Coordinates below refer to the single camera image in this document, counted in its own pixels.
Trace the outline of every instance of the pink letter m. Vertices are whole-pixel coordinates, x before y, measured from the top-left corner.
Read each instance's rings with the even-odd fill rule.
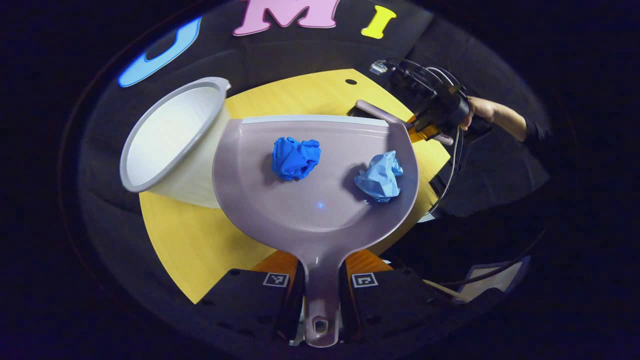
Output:
[[[259,33],[271,27],[264,20],[264,13],[269,11],[283,28],[291,23],[305,10],[307,15],[298,21],[304,28],[333,28],[333,14],[340,0],[245,0],[247,1],[242,26],[234,30],[235,36]]]

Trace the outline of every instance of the foam letter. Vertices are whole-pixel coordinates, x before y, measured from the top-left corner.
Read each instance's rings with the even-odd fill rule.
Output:
[[[360,33],[370,38],[382,38],[385,36],[382,31],[387,27],[389,20],[396,17],[396,13],[379,5],[374,6],[374,8],[376,9],[376,14],[371,19],[369,26],[362,29]]]
[[[176,32],[175,42],[162,54],[147,60],[147,54],[144,53],[135,59],[118,78],[120,86],[125,88],[146,79],[182,54],[198,37],[201,19],[202,17],[199,17],[179,28]]]
[[[298,21],[303,28],[333,28],[333,14],[340,0],[245,0],[242,26],[234,30],[235,36],[259,33],[271,27],[264,20],[264,13],[269,13],[283,28],[291,25],[296,18],[307,9],[307,14]]]

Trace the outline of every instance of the dark background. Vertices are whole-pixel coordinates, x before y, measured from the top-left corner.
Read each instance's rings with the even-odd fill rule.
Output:
[[[211,354],[148,315],[131,313],[98,286],[66,239],[56,194],[58,148],[83,89],[129,42],[191,3],[12,3],[5,11],[9,112],[2,135],[10,181],[3,192],[9,245],[3,251],[8,265],[2,274],[8,301],[0,337],[3,357]],[[444,356],[451,348],[468,349],[482,358],[638,354],[632,348],[632,336],[638,343],[638,322],[629,275],[637,245],[625,229],[633,207],[629,197],[623,200],[632,189],[634,162],[622,156],[632,150],[628,134],[637,116],[631,79],[634,6],[429,3],[502,55],[536,93],[561,100],[574,121],[580,178],[589,197],[583,202],[589,206],[557,230],[557,243],[543,248],[561,255],[549,264],[557,276],[535,286],[553,291],[534,300],[509,299],[432,352]],[[546,76],[531,76],[540,67]]]

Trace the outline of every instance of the funnel rim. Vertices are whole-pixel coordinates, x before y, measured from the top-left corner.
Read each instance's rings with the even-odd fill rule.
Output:
[[[129,156],[129,151],[131,150],[131,145],[133,140],[135,139],[138,131],[144,125],[144,123],[153,115],[159,108],[161,108],[164,104],[171,101],[172,99],[186,93],[187,91],[194,90],[197,88],[215,88],[218,90],[220,96],[215,99],[213,110],[211,114],[206,118],[206,120],[202,123],[202,126],[192,139],[180,150],[178,155],[174,157],[162,170],[160,170],[156,175],[154,175],[148,181],[145,181],[142,184],[133,184],[129,179],[129,174],[127,173],[127,158]],[[224,101],[227,98],[227,90],[230,85],[228,81],[223,78],[202,78],[196,80],[192,83],[188,83],[179,87],[178,89],[170,92],[165,95],[162,99],[158,100],[153,106],[151,106],[141,117],[138,119],[134,127],[131,129],[129,136],[127,137],[127,141],[125,142],[122,152],[120,153],[120,180],[125,189],[130,192],[144,192],[149,190],[151,187],[159,183],[162,179],[164,179],[171,171],[173,171],[177,165],[195,148],[195,146],[200,142],[203,138],[204,134],[210,130],[213,125],[215,119],[218,117],[222,108],[224,106]]]

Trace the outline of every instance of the nitrile glove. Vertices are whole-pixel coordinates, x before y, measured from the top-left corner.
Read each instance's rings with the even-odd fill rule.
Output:
[[[273,146],[271,169],[281,179],[304,179],[320,161],[320,143],[299,142],[294,138],[279,138]]]
[[[377,202],[389,202],[392,197],[400,194],[396,176],[402,174],[403,170],[396,160],[396,151],[393,150],[375,155],[369,162],[367,171],[361,170],[354,180],[356,186]]]

